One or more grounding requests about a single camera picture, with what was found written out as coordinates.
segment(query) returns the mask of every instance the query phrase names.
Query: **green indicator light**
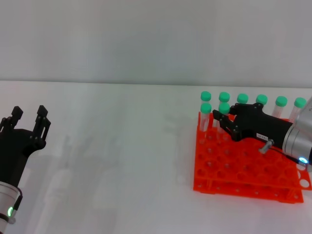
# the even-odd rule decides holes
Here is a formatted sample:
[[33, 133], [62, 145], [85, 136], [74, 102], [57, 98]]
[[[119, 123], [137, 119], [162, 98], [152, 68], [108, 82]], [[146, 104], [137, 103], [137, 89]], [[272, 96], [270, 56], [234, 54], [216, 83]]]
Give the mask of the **green indicator light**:
[[13, 207], [10, 207], [8, 209], [8, 216], [11, 217], [12, 213], [13, 213]]

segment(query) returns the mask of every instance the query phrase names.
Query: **white tabletop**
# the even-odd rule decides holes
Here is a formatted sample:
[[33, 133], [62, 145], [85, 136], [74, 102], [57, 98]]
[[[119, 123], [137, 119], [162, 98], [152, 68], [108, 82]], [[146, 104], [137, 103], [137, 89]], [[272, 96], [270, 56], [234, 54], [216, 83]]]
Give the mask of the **white tabletop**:
[[5, 234], [310, 234], [312, 192], [303, 204], [192, 190], [200, 92], [285, 95], [312, 89], [0, 82], [0, 117], [15, 105], [18, 128], [49, 111], [47, 146], [30, 156], [24, 199]]

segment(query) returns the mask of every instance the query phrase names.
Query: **test tube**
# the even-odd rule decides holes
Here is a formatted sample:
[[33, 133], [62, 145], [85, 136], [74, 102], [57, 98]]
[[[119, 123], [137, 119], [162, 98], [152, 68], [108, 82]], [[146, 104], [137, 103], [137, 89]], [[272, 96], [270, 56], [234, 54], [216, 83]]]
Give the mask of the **test tube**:
[[293, 123], [294, 120], [297, 118], [299, 111], [307, 104], [307, 101], [302, 97], [297, 97], [294, 101], [294, 106], [289, 116], [289, 122]]
[[201, 104], [209, 102], [211, 100], [211, 93], [203, 91], [200, 94]]
[[230, 100], [230, 94], [227, 93], [227, 92], [221, 92], [219, 94], [219, 101], [220, 101], [220, 104], [222, 102], [228, 102]]
[[257, 99], [256, 99], [255, 101], [256, 101], [256, 102], [259, 102], [259, 103], [261, 103], [261, 104], [263, 104], [263, 105], [265, 105], [265, 104], [267, 104], [267, 102], [268, 102], [268, 97], [265, 96], [264, 94], [259, 94], [259, 95], [257, 96]]
[[239, 94], [237, 96], [237, 102], [241, 104], [246, 104], [248, 102], [248, 95], [247, 94]]
[[211, 112], [211, 105], [209, 103], [201, 104], [199, 130], [202, 132], [205, 132], [208, 129], [210, 112]]
[[[221, 103], [219, 105], [219, 112], [223, 115], [228, 115], [228, 113], [230, 112], [230, 105], [226, 102]], [[224, 133], [224, 130], [220, 126], [220, 121], [218, 121], [217, 130], [219, 134]]]
[[[228, 102], [230, 100], [230, 94], [229, 93], [227, 93], [227, 92], [221, 92], [220, 94], [219, 94], [219, 101], [220, 101], [220, 103], [219, 103], [219, 105], [220, 104], [222, 104], [222, 103], [224, 103], [224, 102]], [[215, 127], [218, 127], [218, 121], [217, 120], [214, 120], [213, 121], [213, 127], [215, 128]]]
[[284, 107], [287, 105], [287, 98], [284, 96], [278, 96], [275, 101], [275, 107], [272, 112], [272, 116], [280, 118]]

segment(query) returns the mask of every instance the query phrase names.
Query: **white wall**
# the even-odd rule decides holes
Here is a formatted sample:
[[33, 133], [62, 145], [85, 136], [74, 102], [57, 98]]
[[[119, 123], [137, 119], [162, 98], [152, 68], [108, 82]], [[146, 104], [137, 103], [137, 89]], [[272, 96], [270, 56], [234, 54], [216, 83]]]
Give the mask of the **white wall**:
[[311, 0], [5, 0], [0, 78], [312, 87]]

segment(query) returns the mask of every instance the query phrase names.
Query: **green test tube cap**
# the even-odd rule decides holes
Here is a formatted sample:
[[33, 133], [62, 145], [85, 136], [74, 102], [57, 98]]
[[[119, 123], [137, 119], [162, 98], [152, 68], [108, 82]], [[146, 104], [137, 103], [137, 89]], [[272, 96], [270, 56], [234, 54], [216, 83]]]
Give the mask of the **green test tube cap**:
[[209, 114], [211, 112], [211, 105], [209, 103], [201, 104], [200, 112], [203, 114]]
[[230, 105], [226, 102], [223, 102], [219, 105], [219, 112], [221, 114], [227, 115], [230, 112]]
[[265, 96], [264, 94], [259, 94], [259, 95], [257, 96], [257, 99], [256, 99], [255, 101], [256, 101], [256, 102], [259, 102], [259, 103], [261, 103], [261, 104], [263, 104], [263, 105], [265, 105], [265, 104], [267, 104], [267, 102], [268, 102], [268, 97]]
[[246, 104], [248, 102], [248, 95], [247, 94], [239, 94], [237, 96], [237, 102], [241, 104]]
[[279, 107], [284, 107], [287, 105], [287, 98], [284, 96], [278, 96], [275, 101], [275, 104]]
[[307, 104], [307, 101], [303, 97], [297, 97], [294, 101], [295, 107], [303, 108]]
[[207, 91], [203, 91], [200, 94], [200, 99], [202, 101], [210, 101], [211, 100], [211, 93], [207, 92]]
[[221, 92], [219, 95], [219, 100], [221, 102], [228, 102], [230, 100], [230, 94], [227, 92]]

